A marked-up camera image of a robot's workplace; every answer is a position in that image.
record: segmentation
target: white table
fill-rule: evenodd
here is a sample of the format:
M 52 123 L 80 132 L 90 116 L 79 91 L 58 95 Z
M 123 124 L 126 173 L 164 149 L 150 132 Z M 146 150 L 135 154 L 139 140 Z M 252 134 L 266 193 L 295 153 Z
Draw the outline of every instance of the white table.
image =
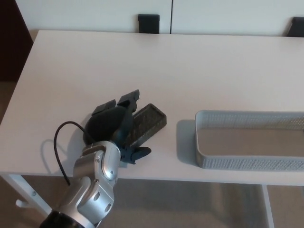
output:
M 262 184 L 271 215 L 266 185 L 302 186 L 304 172 L 197 167 L 194 116 L 304 111 L 303 59 L 301 38 L 40 31 L 0 126 L 0 173 L 47 215 L 50 207 L 21 175 L 61 176 L 52 145 L 58 126 L 84 125 L 96 106 L 139 89 L 138 110 L 153 103 L 167 126 L 144 144 L 152 153 L 120 168 L 120 178 Z M 75 126 L 60 132 L 69 176 L 83 145 Z

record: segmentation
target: beige floor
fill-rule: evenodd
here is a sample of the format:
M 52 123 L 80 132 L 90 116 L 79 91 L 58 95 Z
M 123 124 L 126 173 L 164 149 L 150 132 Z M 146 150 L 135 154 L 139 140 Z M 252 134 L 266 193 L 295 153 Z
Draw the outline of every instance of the beige floor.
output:
M 14 84 L 0 83 L 0 121 Z M 67 188 L 61 177 L 26 176 L 55 206 Z M 34 209 L 15 206 L 21 197 L 0 179 L 0 226 L 37 228 L 43 217 Z M 304 202 L 300 187 L 268 187 L 276 228 L 302 228 Z M 115 204 L 103 228 L 266 228 L 265 210 L 257 185 L 119 180 Z

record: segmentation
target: robotic arm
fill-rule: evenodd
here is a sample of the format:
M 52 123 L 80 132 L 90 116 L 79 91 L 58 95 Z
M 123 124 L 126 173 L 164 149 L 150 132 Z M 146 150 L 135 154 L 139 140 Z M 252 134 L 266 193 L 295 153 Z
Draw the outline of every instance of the robotic arm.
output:
M 120 161 L 135 164 L 151 152 L 126 144 L 138 99 L 136 90 L 122 96 L 117 106 L 112 100 L 94 110 L 85 126 L 87 146 L 75 162 L 73 181 L 40 228 L 96 228 L 106 217 L 114 203 Z
M 97 227 L 113 206 L 120 158 L 109 141 L 85 147 L 74 166 L 74 181 L 40 228 Z

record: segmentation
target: table leg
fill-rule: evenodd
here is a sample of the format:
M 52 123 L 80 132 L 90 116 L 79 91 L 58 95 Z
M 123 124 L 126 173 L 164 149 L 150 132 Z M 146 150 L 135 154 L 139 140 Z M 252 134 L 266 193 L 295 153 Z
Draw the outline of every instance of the table leg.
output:
M 275 228 L 274 220 L 272 218 L 271 205 L 270 205 L 267 185 L 262 185 L 262 190 L 263 190 L 263 197 L 264 197 L 265 208 L 266 208 L 268 228 Z
M 2 175 L 2 177 L 28 202 L 30 207 L 37 209 L 45 217 L 51 213 L 51 207 L 38 195 L 38 193 L 21 175 L 7 174 Z

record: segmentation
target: gray mesh basket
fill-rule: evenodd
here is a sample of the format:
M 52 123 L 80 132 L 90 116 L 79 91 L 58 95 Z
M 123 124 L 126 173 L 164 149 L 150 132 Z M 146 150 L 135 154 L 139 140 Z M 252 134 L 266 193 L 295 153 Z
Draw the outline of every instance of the gray mesh basket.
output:
M 196 159 L 205 169 L 304 170 L 304 113 L 199 111 Z

